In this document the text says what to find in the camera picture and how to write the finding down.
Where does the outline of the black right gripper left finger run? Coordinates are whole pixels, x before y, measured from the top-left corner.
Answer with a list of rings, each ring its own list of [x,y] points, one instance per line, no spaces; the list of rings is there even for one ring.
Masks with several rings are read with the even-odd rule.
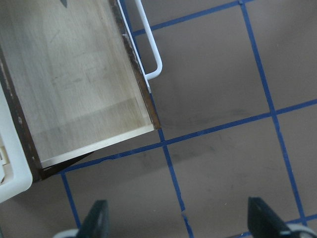
[[[78,238],[107,238],[109,236],[108,203],[106,200],[97,200],[78,233]]]

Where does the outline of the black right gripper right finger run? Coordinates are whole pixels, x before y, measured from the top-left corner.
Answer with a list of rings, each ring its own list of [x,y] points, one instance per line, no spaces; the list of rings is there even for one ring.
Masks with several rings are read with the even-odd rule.
[[[254,238],[290,238],[292,233],[260,197],[248,198],[247,227]]]

